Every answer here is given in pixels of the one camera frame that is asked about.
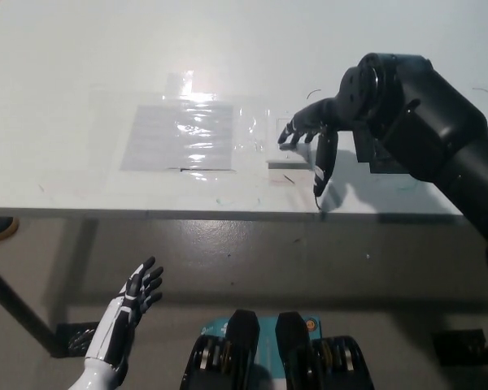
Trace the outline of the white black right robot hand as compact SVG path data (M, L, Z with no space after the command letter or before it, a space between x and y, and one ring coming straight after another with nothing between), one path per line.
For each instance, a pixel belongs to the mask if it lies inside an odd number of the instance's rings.
M314 165L315 197L323 194L331 179L338 153L338 133L342 130L346 127L338 115L336 100L329 97L296 112L277 140L281 148L294 150L302 137L310 144L316 135L319 136Z

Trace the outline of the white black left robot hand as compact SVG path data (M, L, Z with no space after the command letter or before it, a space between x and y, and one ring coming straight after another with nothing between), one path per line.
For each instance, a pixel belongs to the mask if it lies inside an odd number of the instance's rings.
M129 358L135 330L142 316L160 301L163 268L155 257L145 260L129 276L102 316L86 353L118 370Z

